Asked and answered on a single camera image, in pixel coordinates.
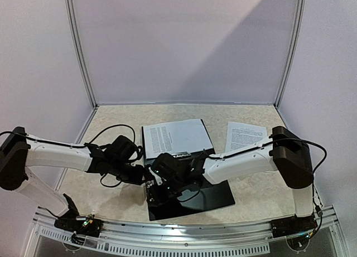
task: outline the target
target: white paper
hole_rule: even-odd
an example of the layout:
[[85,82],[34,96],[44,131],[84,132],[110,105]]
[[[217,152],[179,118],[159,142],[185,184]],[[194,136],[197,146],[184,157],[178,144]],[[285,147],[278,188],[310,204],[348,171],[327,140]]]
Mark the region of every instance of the white paper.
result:
[[144,126],[145,154],[147,159],[161,153],[194,153],[213,148],[200,119],[160,123]]
[[249,146],[251,144],[259,142],[266,136],[266,127],[237,122],[229,122],[225,151],[229,152],[232,150]]

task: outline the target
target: white wall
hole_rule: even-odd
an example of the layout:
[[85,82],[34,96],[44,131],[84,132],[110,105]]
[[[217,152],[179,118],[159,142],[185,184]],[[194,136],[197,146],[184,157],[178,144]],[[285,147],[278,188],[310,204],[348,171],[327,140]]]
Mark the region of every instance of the white wall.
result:
[[[64,0],[0,0],[0,132],[74,142],[91,107]],[[59,170],[36,173],[50,186]],[[0,256],[20,256],[36,204],[0,190]]]
[[289,128],[329,152],[316,184],[324,203],[334,206],[352,256],[357,256],[356,3],[306,0],[279,109]]
[[74,0],[98,103],[274,103],[297,0]]

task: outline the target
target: table surface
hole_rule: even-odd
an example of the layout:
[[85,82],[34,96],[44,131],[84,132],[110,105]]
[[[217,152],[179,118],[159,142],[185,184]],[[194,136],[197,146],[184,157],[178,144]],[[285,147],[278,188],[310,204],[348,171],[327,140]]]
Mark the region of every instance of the table surface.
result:
[[[142,144],[141,126],[176,120],[200,118],[204,121],[216,153],[224,152],[228,122],[240,122],[272,128],[283,125],[273,106],[259,105],[115,105],[100,106],[86,131],[83,142],[113,124],[128,124],[136,131],[136,144]],[[118,135],[132,138],[125,127],[104,132],[96,144],[111,143]],[[121,184],[105,188],[99,174],[68,170],[59,189],[69,195],[81,214],[94,213],[100,218],[149,222],[143,186]],[[112,176],[103,183],[115,184]],[[294,214],[291,190],[278,172],[260,172],[229,180],[235,205],[195,215],[154,221],[161,224],[228,224],[257,221]]]

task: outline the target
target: wire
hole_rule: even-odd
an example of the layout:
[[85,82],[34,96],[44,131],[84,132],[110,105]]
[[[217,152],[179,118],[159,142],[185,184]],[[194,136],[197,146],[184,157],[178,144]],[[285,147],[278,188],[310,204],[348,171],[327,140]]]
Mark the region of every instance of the wire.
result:
[[177,201],[180,202],[180,203],[184,203],[184,202],[190,201],[190,200],[192,200],[193,198],[197,197],[200,192],[201,192],[201,189],[199,189],[199,190],[197,191],[197,193],[195,193],[193,196],[189,197],[187,200],[177,200]]
[[309,238],[308,239],[311,239],[311,238],[313,238],[316,234],[317,234],[317,232],[320,230],[320,228],[321,228],[321,225],[322,225],[322,215],[320,216],[320,223],[319,223],[319,226],[313,231],[313,232],[311,232],[310,233],[310,235],[309,235]]
[[85,238],[84,237],[78,237],[76,235],[76,233],[73,233],[72,236],[71,236],[71,242],[73,244],[77,244],[77,245],[83,246],[84,243],[85,243]]
[[17,135],[17,136],[20,136],[20,137],[24,137],[24,138],[26,138],[27,140],[30,140],[30,141],[39,142],[39,143],[45,143],[45,144],[53,144],[53,145],[62,146],[62,147],[70,147],[70,148],[86,148],[87,147],[87,146],[75,146],[73,144],[59,143],[59,142],[54,142],[54,141],[49,141],[49,140],[36,139],[36,138],[29,137],[28,135],[23,134],[23,133],[15,133],[15,132],[11,132],[11,131],[8,131],[8,130],[5,131],[5,132],[0,133],[0,136],[2,136],[4,134],[13,134],[13,135]]
[[314,204],[315,206],[317,206],[317,204],[316,204],[316,202],[315,202],[315,197],[312,197],[312,201],[313,201],[313,204]]
[[[87,144],[92,144],[102,133],[104,133],[106,130],[108,129],[111,129],[111,128],[114,128],[114,127],[127,127],[129,129],[132,130],[133,132],[133,143],[135,143],[135,138],[136,138],[136,135],[135,135],[135,130],[129,126],[129,125],[126,125],[126,124],[116,124],[116,125],[112,125],[112,126],[109,126],[109,127],[106,127],[105,129],[101,130],[89,143]],[[13,135],[18,135],[20,137],[24,137],[26,138],[27,140],[30,140],[30,141],[34,141],[34,142],[39,142],[39,143],[45,143],[45,144],[53,144],[55,146],[62,146],[62,147],[69,147],[69,148],[77,148],[77,149],[80,149],[80,148],[86,148],[87,145],[83,145],[83,146],[76,146],[76,145],[73,145],[73,144],[65,144],[65,143],[60,143],[60,142],[54,142],[54,141],[49,141],[49,140],[43,140],[43,139],[36,139],[36,138],[32,138],[32,137],[29,137],[27,134],[22,134],[22,133],[15,133],[15,132],[12,132],[12,131],[5,131],[5,132],[2,132],[0,133],[0,136],[4,135],[4,134],[13,134]]]
[[47,208],[44,208],[44,209],[46,211],[48,211],[54,218],[56,218],[58,220],[76,220],[76,218],[63,218],[63,217],[57,216],[53,212],[51,212],[49,209],[47,209]]
[[[278,142],[281,142],[281,141],[286,141],[286,140],[290,140],[290,141],[297,141],[297,142],[300,142],[300,143],[306,143],[306,144],[310,144],[314,147],[317,147],[317,148],[320,148],[323,152],[324,152],[324,157],[319,161],[319,163],[315,166],[315,168],[313,169],[312,173],[315,173],[316,170],[321,166],[321,164],[325,161],[325,159],[327,158],[327,150],[319,145],[319,144],[316,144],[312,141],[308,141],[308,140],[303,140],[303,139],[299,139],[299,138],[282,138],[282,139],[278,139],[278,140],[274,140],[274,141],[271,141],[271,142],[268,142],[268,143],[265,143],[265,144],[262,144],[262,147],[266,147],[266,146],[269,146],[273,143],[278,143]],[[256,149],[259,149],[260,147],[253,147],[253,148],[248,148],[246,150],[243,150],[243,151],[239,151],[239,152],[236,152],[234,154],[231,154],[231,155],[228,155],[228,156],[224,156],[222,158],[220,157],[211,157],[209,156],[205,150],[203,150],[203,152],[205,152],[205,154],[207,155],[208,158],[210,159],[227,159],[227,158],[231,158],[231,157],[235,157],[235,156],[238,156],[240,154],[244,154],[244,153],[247,153],[247,152],[250,152],[250,151],[254,151]]]
[[108,186],[108,185],[103,184],[102,181],[103,181],[103,179],[104,179],[107,175],[108,175],[108,174],[106,173],[106,174],[103,175],[103,176],[101,177],[101,179],[100,179],[100,184],[101,184],[102,186],[108,187],[108,188],[115,188],[115,187],[119,186],[119,185],[122,183],[122,181],[120,181],[120,182],[117,183],[116,185],[112,185],[112,186]]
[[66,247],[66,245],[65,245],[65,243],[64,243],[64,240],[62,240],[62,246],[66,249],[66,251],[67,250],[69,250],[69,251],[74,251],[74,252],[76,252],[76,251],[78,251],[78,250],[80,250],[82,247],[79,247],[79,246],[81,246],[81,245],[79,245],[79,244],[77,244],[78,246],[74,246],[74,245],[71,245],[72,247],[76,247],[76,249],[69,249],[69,248],[67,248]]
[[127,127],[129,128],[130,130],[132,130],[133,132],[133,143],[135,143],[135,130],[133,129],[133,127],[129,126],[129,125],[126,125],[126,124],[115,124],[115,125],[112,125],[112,126],[108,126],[106,127],[105,129],[101,130],[90,142],[89,144],[92,144],[102,133],[104,133],[106,130],[109,130],[109,129],[112,129],[114,127]]
[[139,159],[142,158],[142,156],[144,154],[143,147],[142,146],[137,146],[137,148],[138,149],[136,150],[136,158],[129,159],[128,162],[127,162],[128,164],[131,164],[131,163],[133,163],[135,161],[138,161]]

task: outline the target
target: black clipboard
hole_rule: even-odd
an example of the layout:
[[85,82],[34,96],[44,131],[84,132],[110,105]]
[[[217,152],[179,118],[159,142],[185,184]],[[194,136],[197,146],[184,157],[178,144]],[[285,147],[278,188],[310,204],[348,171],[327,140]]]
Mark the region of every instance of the black clipboard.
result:
[[[142,129],[142,143],[143,143],[143,158],[144,165],[151,165],[155,159],[147,159],[145,154],[145,141],[144,141],[144,129]],[[214,148],[205,149],[207,154],[214,154]],[[181,159],[183,162],[191,162],[193,158],[201,157],[206,158],[202,154],[202,151],[193,152],[189,158]],[[180,200],[186,200],[190,198],[194,193],[190,191],[185,191],[182,193]],[[223,208],[227,206],[235,205],[234,197],[229,187],[228,181],[224,181],[220,184],[214,185],[213,187],[203,188],[200,193],[188,200],[187,202],[179,202],[178,200],[170,201],[160,207],[149,207],[148,213],[150,221],[169,219],[173,217],[186,216],[191,214],[197,214],[199,212],[216,210],[217,208]]]

